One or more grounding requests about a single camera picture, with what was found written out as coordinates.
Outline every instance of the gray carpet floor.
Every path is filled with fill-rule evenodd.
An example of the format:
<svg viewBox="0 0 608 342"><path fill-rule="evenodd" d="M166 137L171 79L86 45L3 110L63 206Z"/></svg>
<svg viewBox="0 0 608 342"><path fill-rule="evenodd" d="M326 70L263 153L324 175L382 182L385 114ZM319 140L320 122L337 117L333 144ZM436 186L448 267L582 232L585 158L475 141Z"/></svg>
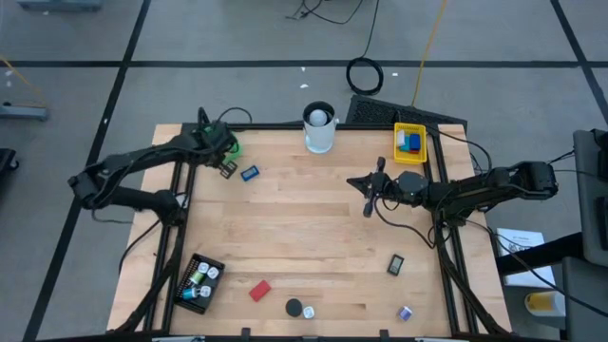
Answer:
<svg viewBox="0 0 608 342"><path fill-rule="evenodd" d="M357 1L332 0L322 13L346 18ZM560 1L587 59L608 60L608 5ZM96 13L24 11L2 2L0 52L14 61L121 61L142 1L106 0ZM369 57L418 60L440 0L383 0ZM310 17L285 19L299 0L153 0L134 61L348 60L363 51L373 1L364 1L348 25ZM430 59L436 61L576 61L549 1L450 2ZM67 178L86 163L117 67L19 67L44 93L45 123L0 120L0 147L17 150L21 167L0 190L0 341L21 340L64 227L72 195ZM0 100L35 98L14 76L0 74ZM608 87L608 70L593 69ZM408 105L416 67L386 67L378 100ZM374 84L359 68L354 81ZM150 143L156 124L192 122L202 105L212 118L229 106L251 111L259 123L300 119L305 105L322 100L346 119L352 92L345 69L306 67L131 67L108 124L101 156ZM468 120L468 137L485 146L495 165L546 161L572 148L576 129L606 128L580 67L428 67L416 106ZM240 117L227 117L237 122ZM482 154L472 150L482 164ZM572 160L560 168L573 168ZM543 232L545 239L580 230L577 186L558 175L559 194L544 202L513 200L488 214L495 227ZM126 185L138 186L142 175ZM130 219L127 210L100 213ZM39 338L102 333L118 279L128 227L78 218ZM516 332L557 338L525 311L527 289L505 289Z"/></svg>

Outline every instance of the yellow bin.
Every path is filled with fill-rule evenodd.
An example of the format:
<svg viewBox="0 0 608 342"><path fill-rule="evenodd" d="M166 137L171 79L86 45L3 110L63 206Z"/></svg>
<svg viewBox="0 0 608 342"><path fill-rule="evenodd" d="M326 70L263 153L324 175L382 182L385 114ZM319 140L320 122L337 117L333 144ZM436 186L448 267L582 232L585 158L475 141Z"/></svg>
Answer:
<svg viewBox="0 0 608 342"><path fill-rule="evenodd" d="M397 147L397 132L403 130L407 135L416 133L420 135L420 152L409 153L400 151ZM427 128L422 124L395 123L393 132L392 150L395 162L419 164L427 161Z"/></svg>

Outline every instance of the small black box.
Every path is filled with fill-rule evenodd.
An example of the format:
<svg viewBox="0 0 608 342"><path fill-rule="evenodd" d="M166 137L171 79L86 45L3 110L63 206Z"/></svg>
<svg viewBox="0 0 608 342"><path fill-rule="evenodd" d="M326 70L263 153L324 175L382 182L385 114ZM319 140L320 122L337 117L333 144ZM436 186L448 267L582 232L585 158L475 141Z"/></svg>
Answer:
<svg viewBox="0 0 608 342"><path fill-rule="evenodd" d="M194 285L190 281L190 276L192 276L192 274L199 268L199 264L201 264L202 262L208 263L210 267L215 267L219 271L219 274L215 279L211 279L205 275L205 278L202 280L201 284L197 286L197 288L199 288L200 286L209 286L211 288L211 295L206 298L201 297L199 295L194 299L183 299L181 297L183 291L192 288ZM173 302L176 305L179 305L197 314L204 314L205 311L207 311L207 309L209 308L209 305L211 304L211 299L213 299L213 296L218 290L219 281L224 275L225 268L226 265L219 261L194 253L190 258L190 262L188 262L188 267L186 267L186 270L183 273L183 276L181 277L180 286L178 286L178 289L174 293Z"/></svg>

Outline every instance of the wooden table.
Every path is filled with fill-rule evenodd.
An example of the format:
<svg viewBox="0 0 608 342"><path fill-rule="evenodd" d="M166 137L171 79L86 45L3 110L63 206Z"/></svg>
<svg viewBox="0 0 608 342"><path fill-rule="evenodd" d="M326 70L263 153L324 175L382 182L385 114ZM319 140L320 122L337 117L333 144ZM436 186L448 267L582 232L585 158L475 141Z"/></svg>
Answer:
<svg viewBox="0 0 608 342"><path fill-rule="evenodd" d="M460 125L441 129L465 137ZM179 124L158 125L153 143L165 143L180 131ZM364 218L363 196L345 182L371 172L378 156L387 158L386 172L392 177L404 170L424 173L422 166L392 161L391 134L338 130L333 149L314 155L304 146L301 130L248 130L237 133L244 151L237 162L241 171L257 165L257 178L243 182L235 175L225 180L218 170L199 167L181 270L199 253L224 262L226 273L205 315L175 307L171 333L239 335L241 328L249 327L252 335L378 336L379 330L388 329L391 336L449 336L437 252L408 230L390 227L377 216ZM473 175L468 146L441 137L448 176ZM434 156L432 143L428 148ZM433 158L431 167L437 170ZM142 189L168 188L172 171L172 164L147 170ZM418 227L424 234L431 226L423 208L402 205L383 212L387 219ZM485 224L482 214L471 219ZM155 220L153 213L136 214L129 242ZM124 262L109 329L123 323L149 288L160 231ZM510 330L488 234L475 225L460 232L471 289ZM405 258L398 277L386 272L393 254ZM255 303L248 293L262 279L273 289ZM454 293L460 329L466 331L455 286ZM165 294L159 295L156 328ZM285 303L292 297L313 306L314 319L289 317ZM396 316L404 305L413 310L408 322Z"/></svg>

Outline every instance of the white cup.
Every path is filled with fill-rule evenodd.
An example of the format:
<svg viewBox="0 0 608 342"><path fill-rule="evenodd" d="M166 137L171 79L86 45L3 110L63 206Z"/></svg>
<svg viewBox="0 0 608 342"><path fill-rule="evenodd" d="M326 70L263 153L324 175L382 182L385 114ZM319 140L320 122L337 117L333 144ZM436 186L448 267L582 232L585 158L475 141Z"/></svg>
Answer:
<svg viewBox="0 0 608 342"><path fill-rule="evenodd" d="M322 111L326 115L325 124L312 125L311 114L317 114ZM334 118L333 107L324 102L314 102L309 104L304 109L304 134L306 147L313 153L326 153L333 146L333 136L335 135L335 127L339 123L338 119Z"/></svg>

